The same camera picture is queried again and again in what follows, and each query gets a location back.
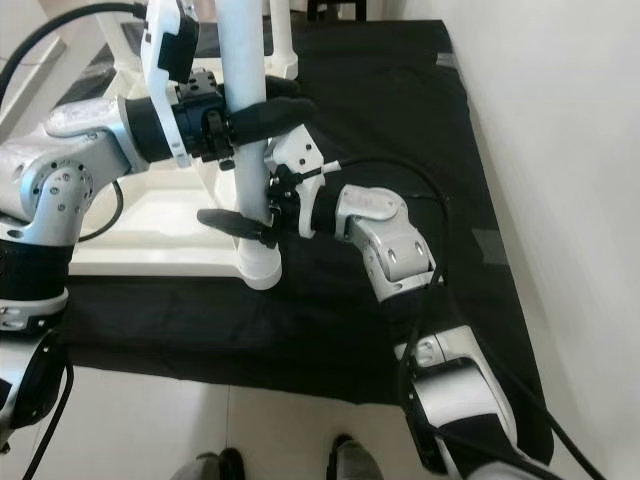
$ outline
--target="floor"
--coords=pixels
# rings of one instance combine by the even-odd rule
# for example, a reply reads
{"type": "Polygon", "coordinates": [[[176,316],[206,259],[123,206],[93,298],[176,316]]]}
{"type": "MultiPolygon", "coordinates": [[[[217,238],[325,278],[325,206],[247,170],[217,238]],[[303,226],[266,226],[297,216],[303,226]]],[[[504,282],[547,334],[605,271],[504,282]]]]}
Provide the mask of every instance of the floor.
{"type": "MultiPolygon", "coordinates": [[[[14,434],[0,457],[2,480],[22,477],[43,430],[14,434]]],[[[323,480],[331,442],[344,432],[372,452],[385,478],[435,478],[395,407],[77,368],[35,478],[169,480],[197,454],[234,446],[248,480],[323,480]]]]}

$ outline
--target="white pole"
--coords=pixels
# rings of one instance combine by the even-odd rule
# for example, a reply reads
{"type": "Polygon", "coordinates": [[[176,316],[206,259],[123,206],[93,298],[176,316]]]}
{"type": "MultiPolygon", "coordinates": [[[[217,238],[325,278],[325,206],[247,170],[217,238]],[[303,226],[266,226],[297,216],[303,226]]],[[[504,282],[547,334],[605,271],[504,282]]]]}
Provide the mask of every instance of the white pole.
{"type": "MultiPolygon", "coordinates": [[[[225,97],[231,112],[266,100],[261,0],[216,0],[218,40],[225,97]]],[[[238,147],[235,183],[238,209],[245,217],[268,223],[264,163],[266,140],[238,147]]],[[[280,279],[278,249],[253,240],[238,241],[238,268],[252,288],[271,288],[280,279]]]]}
{"type": "Polygon", "coordinates": [[[284,78],[298,76],[298,55],[293,50],[291,39],[291,12],[289,0],[271,0],[271,35],[273,37],[273,55],[271,64],[276,71],[283,72],[284,78]]]}

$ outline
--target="gray shoe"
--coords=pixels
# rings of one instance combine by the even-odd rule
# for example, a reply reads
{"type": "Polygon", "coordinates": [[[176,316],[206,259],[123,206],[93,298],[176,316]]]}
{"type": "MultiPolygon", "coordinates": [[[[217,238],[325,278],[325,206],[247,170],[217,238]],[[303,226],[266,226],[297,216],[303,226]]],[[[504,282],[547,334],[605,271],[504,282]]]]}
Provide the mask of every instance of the gray shoe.
{"type": "Polygon", "coordinates": [[[333,443],[327,480],[384,480],[378,464],[362,445],[347,435],[333,443]]]}

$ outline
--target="robotic arm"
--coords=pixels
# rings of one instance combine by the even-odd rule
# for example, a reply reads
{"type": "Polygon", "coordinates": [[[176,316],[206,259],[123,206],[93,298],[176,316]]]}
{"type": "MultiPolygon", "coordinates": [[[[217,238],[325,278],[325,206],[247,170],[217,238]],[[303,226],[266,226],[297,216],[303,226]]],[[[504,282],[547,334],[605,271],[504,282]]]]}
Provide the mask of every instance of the robotic arm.
{"type": "MultiPolygon", "coordinates": [[[[271,79],[267,90],[276,98],[229,114],[212,74],[190,72],[190,62],[171,61],[171,52],[159,46],[165,38],[173,38],[174,48],[195,46],[193,12],[170,0],[151,5],[142,48],[145,78],[153,84],[149,98],[64,105],[32,134],[0,146],[0,447],[55,403],[66,361],[55,326],[68,299],[68,264],[84,214],[102,188],[143,173],[154,161],[173,156],[184,165],[193,155],[233,168],[236,146],[272,138],[265,152],[272,223],[201,210],[202,223],[270,248],[282,230],[306,238],[320,231],[352,243],[392,326],[397,317],[420,315],[407,305],[440,280],[432,278],[436,263],[429,245],[398,194],[355,185],[337,197],[324,192],[324,174],[340,166],[324,163],[302,125],[314,107],[290,98],[293,83],[271,79]],[[182,82],[170,90],[172,102],[164,93],[170,78],[182,82]]],[[[406,348],[402,337],[397,335],[398,358],[406,348]]],[[[425,467],[451,478],[538,478],[451,441],[473,438],[507,458],[525,458],[509,402],[469,327],[427,335],[408,356],[403,408],[425,467]]]]}

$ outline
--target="black fabric mat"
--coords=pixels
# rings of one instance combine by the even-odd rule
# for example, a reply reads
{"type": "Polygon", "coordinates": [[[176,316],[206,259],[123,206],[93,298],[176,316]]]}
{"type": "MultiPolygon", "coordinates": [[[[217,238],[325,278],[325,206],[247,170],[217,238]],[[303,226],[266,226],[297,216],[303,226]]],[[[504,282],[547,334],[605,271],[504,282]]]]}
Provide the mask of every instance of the black fabric mat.
{"type": "MultiPolygon", "coordinates": [[[[205,28],[203,38],[215,50],[215,29],[205,28]]],[[[457,72],[436,64],[438,54],[451,52],[443,24],[294,25],[294,42],[299,81],[321,111],[308,127],[325,159],[350,153],[403,156],[427,167],[450,198],[450,288],[461,315],[436,295],[427,303],[430,328],[468,323],[542,396],[511,272],[503,260],[491,261],[504,255],[466,94],[457,72]]],[[[354,183],[429,193],[392,166],[354,168],[327,180],[333,189],[354,183]]],[[[437,204],[408,202],[412,221],[438,257],[437,204]]],[[[281,251],[283,279],[267,292],[237,279],[73,277],[64,336],[74,360],[103,369],[394,403],[396,363],[360,253],[321,235],[290,235],[281,251]]],[[[520,447],[548,462],[550,430],[496,374],[513,406],[520,447]]]]}

